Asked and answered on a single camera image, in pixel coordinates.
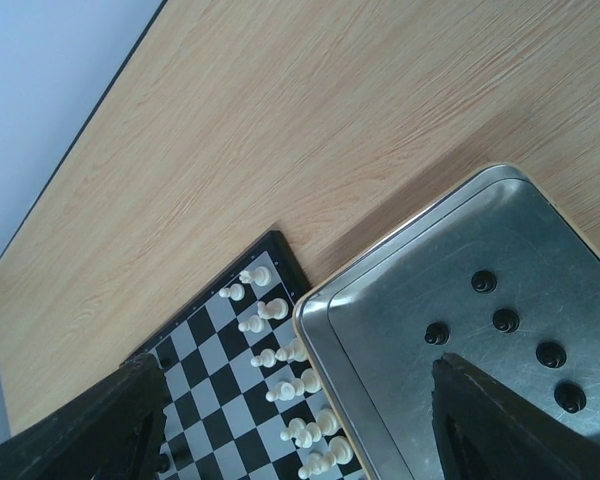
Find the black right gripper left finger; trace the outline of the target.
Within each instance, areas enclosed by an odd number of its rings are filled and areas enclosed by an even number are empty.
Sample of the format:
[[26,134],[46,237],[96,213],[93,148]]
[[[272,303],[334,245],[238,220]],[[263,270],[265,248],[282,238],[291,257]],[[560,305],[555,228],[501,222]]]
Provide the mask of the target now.
[[168,393],[151,354],[139,354],[35,425],[0,444],[0,479],[155,479]]

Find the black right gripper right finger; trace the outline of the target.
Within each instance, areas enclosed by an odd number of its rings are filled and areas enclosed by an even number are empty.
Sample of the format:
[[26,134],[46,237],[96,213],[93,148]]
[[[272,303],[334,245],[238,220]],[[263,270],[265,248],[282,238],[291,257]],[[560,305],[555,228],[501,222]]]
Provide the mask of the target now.
[[600,444],[447,353],[433,362],[437,451],[446,479],[600,479]]

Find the gold metal tin tray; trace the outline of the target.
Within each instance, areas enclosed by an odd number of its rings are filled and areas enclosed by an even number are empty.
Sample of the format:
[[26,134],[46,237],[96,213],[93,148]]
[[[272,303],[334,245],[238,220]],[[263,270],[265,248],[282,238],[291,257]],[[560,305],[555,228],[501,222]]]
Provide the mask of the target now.
[[[497,288],[479,294],[480,270]],[[515,310],[513,333],[493,313]],[[429,345],[429,324],[450,339]],[[580,435],[600,444],[600,253],[532,181],[487,167],[306,294],[294,326],[369,479],[439,479],[432,426],[433,362],[455,353]],[[537,345],[561,344],[549,369]],[[564,411],[556,385],[586,407]]]

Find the black white chess board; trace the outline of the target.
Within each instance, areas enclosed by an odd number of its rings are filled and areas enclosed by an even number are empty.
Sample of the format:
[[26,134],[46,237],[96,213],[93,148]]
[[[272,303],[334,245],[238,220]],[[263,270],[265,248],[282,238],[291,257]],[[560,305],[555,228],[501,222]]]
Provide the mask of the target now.
[[257,333],[243,327],[259,302],[294,306],[309,288],[284,235],[271,230],[136,348],[156,358],[168,386],[155,478],[295,479],[328,451],[329,436],[308,448],[280,437],[294,420],[314,422],[328,408],[323,391],[289,401],[265,398],[309,363],[251,363],[262,351],[293,345],[291,318],[268,320]]

